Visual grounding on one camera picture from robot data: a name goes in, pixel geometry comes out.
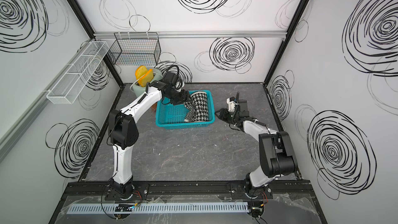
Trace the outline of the teal plastic basket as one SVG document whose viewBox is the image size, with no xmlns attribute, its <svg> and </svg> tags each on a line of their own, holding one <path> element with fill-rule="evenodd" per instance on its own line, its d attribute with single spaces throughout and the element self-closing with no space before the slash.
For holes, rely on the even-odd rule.
<svg viewBox="0 0 398 224">
<path fill-rule="evenodd" d="M 185 122 L 189 110 L 184 105 L 169 104 L 165 98 L 157 103 L 155 124 L 167 130 L 207 127 L 215 121 L 215 107 L 212 94 L 209 90 L 203 90 L 207 94 L 208 121 Z"/>
</svg>

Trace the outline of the black white patterned scarf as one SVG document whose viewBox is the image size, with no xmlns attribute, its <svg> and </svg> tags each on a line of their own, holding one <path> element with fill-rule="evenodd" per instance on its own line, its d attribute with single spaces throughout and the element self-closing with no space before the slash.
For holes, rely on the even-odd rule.
<svg viewBox="0 0 398 224">
<path fill-rule="evenodd" d="M 184 103 L 185 108 L 188 110 L 184 122 L 208 122 L 207 93 L 205 91 L 197 91 L 190 94 L 190 97 L 191 101 Z"/>
</svg>

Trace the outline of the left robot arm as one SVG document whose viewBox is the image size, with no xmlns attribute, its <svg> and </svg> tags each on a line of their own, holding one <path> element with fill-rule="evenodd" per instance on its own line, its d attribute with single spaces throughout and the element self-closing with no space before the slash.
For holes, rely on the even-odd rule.
<svg viewBox="0 0 398 224">
<path fill-rule="evenodd" d="M 132 184 L 132 151 L 139 138 L 137 123 L 145 112 L 164 98 L 172 105 L 192 101 L 190 93 L 183 88 L 180 69 L 171 65 L 161 80 L 147 83 L 144 93 L 120 110 L 112 110 L 108 115 L 109 134 L 107 143 L 114 151 L 114 172 L 110 179 L 111 190 L 122 200 L 134 195 Z"/>
</svg>

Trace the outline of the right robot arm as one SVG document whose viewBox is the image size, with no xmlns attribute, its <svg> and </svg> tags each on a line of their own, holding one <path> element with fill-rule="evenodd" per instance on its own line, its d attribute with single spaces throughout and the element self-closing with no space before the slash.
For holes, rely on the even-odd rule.
<svg viewBox="0 0 398 224">
<path fill-rule="evenodd" d="M 260 165 L 246 176 L 247 192 L 265 187 L 298 170 L 298 161 L 287 132 L 272 130 L 257 118 L 251 117 L 247 101 L 241 100 L 239 93 L 228 98 L 226 103 L 228 107 L 216 111 L 215 116 L 226 122 L 232 130 L 250 135 L 259 144 Z"/>
</svg>

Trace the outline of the yellow toast slice front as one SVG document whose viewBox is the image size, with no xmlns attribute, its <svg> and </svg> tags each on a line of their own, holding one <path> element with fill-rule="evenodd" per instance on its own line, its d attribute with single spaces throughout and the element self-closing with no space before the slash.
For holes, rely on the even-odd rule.
<svg viewBox="0 0 398 224">
<path fill-rule="evenodd" d="M 147 83 L 151 82 L 153 78 L 154 78 L 153 69 L 150 69 L 139 78 L 138 84 L 141 87 L 146 87 Z"/>
</svg>

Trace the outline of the yellow toast slice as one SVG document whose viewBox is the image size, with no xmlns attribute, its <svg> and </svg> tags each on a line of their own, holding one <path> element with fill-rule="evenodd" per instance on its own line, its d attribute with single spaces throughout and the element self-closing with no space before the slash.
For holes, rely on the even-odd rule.
<svg viewBox="0 0 398 224">
<path fill-rule="evenodd" d="M 146 87 L 147 83 L 151 82 L 153 78 L 154 78 L 153 69 L 150 69 L 139 78 L 138 84 L 141 87 Z"/>
<path fill-rule="evenodd" d="M 135 71 L 135 77 L 136 79 L 140 79 L 143 75 L 145 75 L 148 72 L 148 68 L 145 67 L 144 65 L 139 66 L 136 71 Z"/>
</svg>

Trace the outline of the mint green toaster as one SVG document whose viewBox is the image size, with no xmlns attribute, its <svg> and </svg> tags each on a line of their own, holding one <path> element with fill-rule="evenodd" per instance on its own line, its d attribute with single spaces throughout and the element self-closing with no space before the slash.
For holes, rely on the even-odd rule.
<svg viewBox="0 0 398 224">
<path fill-rule="evenodd" d="M 155 80 L 161 80 L 162 78 L 162 72 L 159 69 L 154 68 L 153 79 L 150 81 L 150 83 L 153 83 Z M 135 82 L 134 84 L 131 84 L 129 89 L 135 94 L 136 97 L 139 97 L 145 92 L 146 87 L 141 87 L 138 82 Z"/>
</svg>

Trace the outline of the yellow toast slice rear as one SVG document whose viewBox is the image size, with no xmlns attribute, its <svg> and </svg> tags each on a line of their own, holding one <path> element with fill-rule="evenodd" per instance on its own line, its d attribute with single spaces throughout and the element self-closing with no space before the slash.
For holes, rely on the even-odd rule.
<svg viewBox="0 0 398 224">
<path fill-rule="evenodd" d="M 148 68 L 145 67 L 144 65 L 139 66 L 136 71 L 135 71 L 135 77 L 136 79 L 140 79 L 143 75 L 145 75 L 148 72 Z"/>
</svg>

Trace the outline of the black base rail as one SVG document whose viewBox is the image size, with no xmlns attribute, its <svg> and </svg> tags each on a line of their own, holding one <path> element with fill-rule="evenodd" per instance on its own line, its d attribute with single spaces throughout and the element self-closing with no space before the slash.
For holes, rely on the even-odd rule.
<svg viewBox="0 0 398 224">
<path fill-rule="evenodd" d="M 280 194 L 309 194 L 314 190 L 308 180 L 276 180 L 261 188 L 249 189 L 243 180 L 233 181 L 134 181 L 122 195 L 112 189 L 108 181 L 83 181 L 69 183 L 61 197 L 94 197 L 115 201 L 151 200 L 159 196 L 217 195 L 232 200 L 272 199 Z"/>
</svg>

